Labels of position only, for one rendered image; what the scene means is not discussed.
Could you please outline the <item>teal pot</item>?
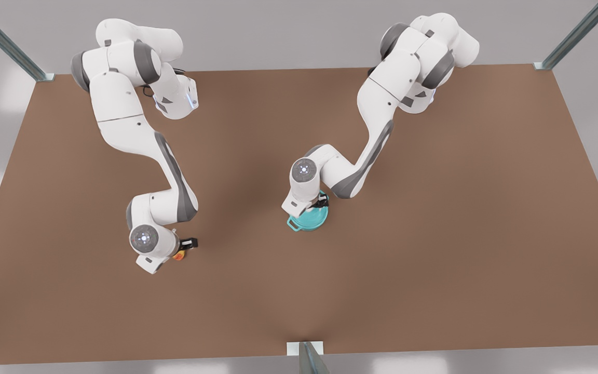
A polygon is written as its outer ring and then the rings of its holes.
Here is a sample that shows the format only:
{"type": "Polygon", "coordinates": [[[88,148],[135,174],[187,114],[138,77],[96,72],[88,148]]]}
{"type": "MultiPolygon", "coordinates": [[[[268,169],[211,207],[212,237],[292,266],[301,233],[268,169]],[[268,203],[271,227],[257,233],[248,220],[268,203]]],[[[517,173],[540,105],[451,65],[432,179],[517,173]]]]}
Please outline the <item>teal pot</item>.
{"type": "Polygon", "coordinates": [[[310,211],[304,211],[298,218],[289,216],[287,219],[287,225],[294,231],[314,231],[317,230],[328,217],[329,206],[321,209],[312,209],[310,211]]]}

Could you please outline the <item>silver frame post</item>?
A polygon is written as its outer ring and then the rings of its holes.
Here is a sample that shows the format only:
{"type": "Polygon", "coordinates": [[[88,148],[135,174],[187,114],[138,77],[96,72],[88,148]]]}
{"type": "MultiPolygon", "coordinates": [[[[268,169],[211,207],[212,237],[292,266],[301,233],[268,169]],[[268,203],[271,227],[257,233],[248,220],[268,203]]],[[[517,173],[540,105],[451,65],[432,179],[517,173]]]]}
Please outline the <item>silver frame post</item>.
{"type": "Polygon", "coordinates": [[[0,29],[0,49],[36,82],[54,81],[54,73],[46,73],[6,33],[0,29]]]}
{"type": "Polygon", "coordinates": [[[323,341],[287,342],[287,356],[297,356],[300,374],[331,374],[322,359],[323,341]]]}
{"type": "Polygon", "coordinates": [[[554,69],[597,24],[598,2],[543,61],[533,63],[534,69],[536,71],[554,69]]]}

